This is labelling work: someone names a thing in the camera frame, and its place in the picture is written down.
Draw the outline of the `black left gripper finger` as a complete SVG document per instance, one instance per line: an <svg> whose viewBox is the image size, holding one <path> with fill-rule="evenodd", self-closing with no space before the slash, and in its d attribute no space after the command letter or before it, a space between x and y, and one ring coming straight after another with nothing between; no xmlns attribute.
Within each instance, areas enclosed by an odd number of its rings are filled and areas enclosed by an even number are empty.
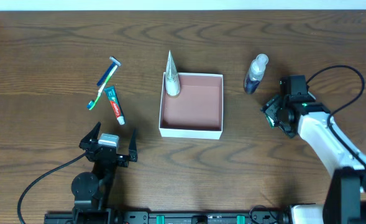
<svg viewBox="0 0 366 224"><path fill-rule="evenodd" d="M138 160L138 153L137 153L137 143L136 143L136 135L137 135L137 131L136 129L133 131L131 139L130 139L130 143L129 143L129 160L131 162L137 162Z"/></svg>
<svg viewBox="0 0 366 224"><path fill-rule="evenodd" d="M80 141L80 149L90 149L92 145L98 143L98 134L101 127L101 123L97 122L94 128Z"/></svg>

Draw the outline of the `green white sachet packet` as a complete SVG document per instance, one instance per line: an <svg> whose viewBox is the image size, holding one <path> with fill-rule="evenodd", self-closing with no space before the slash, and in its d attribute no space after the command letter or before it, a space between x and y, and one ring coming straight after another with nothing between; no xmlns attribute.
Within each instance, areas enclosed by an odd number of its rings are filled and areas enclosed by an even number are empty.
<svg viewBox="0 0 366 224"><path fill-rule="evenodd" d="M267 122L268 122L269 126L270 126L271 128L274 128L274 127L275 127L275 122L274 122L274 120L273 120L269 115L267 115L267 114L265 114L265 117L266 117L266 119L267 119Z"/></svg>

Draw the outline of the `green white toothbrush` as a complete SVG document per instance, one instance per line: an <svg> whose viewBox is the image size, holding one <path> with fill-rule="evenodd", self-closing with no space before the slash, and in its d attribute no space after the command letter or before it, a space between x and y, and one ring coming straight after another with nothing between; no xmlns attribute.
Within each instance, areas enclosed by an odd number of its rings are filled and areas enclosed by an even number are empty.
<svg viewBox="0 0 366 224"><path fill-rule="evenodd" d="M103 90L105 89L105 86L107 85L108 81L111 79L111 77L113 76L114 72L117 70L118 65L115 65L111 71L109 72L109 74L107 75L105 81L103 82L103 84L100 86L99 90L98 90L98 94L95 100L91 100L88 105L87 105L87 109L92 110L95 106L96 103L98 102L98 100L101 97L101 94L103 92Z"/></svg>

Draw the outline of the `clear bottle blue liquid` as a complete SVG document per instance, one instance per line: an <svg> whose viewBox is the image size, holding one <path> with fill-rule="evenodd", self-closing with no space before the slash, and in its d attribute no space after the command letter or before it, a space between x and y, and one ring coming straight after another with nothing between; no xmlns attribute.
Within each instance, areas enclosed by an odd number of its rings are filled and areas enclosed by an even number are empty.
<svg viewBox="0 0 366 224"><path fill-rule="evenodd" d="M244 80L244 90L247 94L253 94L256 91L264 76L267 63L267 55L259 54L250 64Z"/></svg>

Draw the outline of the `Colgate toothpaste tube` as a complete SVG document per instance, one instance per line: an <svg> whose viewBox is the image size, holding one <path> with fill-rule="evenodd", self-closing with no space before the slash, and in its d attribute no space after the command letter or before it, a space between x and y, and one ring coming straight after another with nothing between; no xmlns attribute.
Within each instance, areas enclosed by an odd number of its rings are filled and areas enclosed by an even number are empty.
<svg viewBox="0 0 366 224"><path fill-rule="evenodd" d="M116 116L116 119L118 121L118 123L120 125L125 125L125 119L124 119L124 114L123 111L121 109L119 100L117 98L117 93L116 93L116 89L114 86L110 86L104 89L104 92L107 95L107 98L112 106L112 109L114 111L114 114Z"/></svg>

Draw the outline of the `white cream tube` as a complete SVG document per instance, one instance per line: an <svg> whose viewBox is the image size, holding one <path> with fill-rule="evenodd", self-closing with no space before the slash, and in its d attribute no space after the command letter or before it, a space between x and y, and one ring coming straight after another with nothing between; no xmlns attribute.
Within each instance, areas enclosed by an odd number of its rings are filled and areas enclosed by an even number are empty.
<svg viewBox="0 0 366 224"><path fill-rule="evenodd" d="M170 97L177 97L181 91L180 79L171 51L168 53L165 70L165 89Z"/></svg>

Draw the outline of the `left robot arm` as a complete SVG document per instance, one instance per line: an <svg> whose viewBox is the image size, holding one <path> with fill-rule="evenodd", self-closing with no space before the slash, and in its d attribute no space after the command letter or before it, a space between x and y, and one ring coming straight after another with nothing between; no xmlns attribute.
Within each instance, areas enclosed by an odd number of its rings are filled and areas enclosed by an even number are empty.
<svg viewBox="0 0 366 224"><path fill-rule="evenodd" d="M119 136L100 134L101 123L80 141L79 148L84 156L94 164L91 172L78 174L71 183L75 197L75 208L80 210L100 210L107 203L113 185L115 171L118 167L128 167L130 162L137 162L136 132L130 139L129 153L118 153Z"/></svg>

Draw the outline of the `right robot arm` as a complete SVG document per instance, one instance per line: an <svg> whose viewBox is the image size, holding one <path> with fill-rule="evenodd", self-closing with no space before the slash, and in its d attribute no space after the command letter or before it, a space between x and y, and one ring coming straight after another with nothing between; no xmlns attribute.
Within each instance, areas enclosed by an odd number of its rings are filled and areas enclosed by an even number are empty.
<svg viewBox="0 0 366 224"><path fill-rule="evenodd" d="M126 223L366 223L366 155L339 129L333 113L309 92L305 76L280 80L281 93L261 111L271 127L299 135L315 151L331 183L325 203L297 203L279 211L262 205L249 212L129 212Z"/></svg>

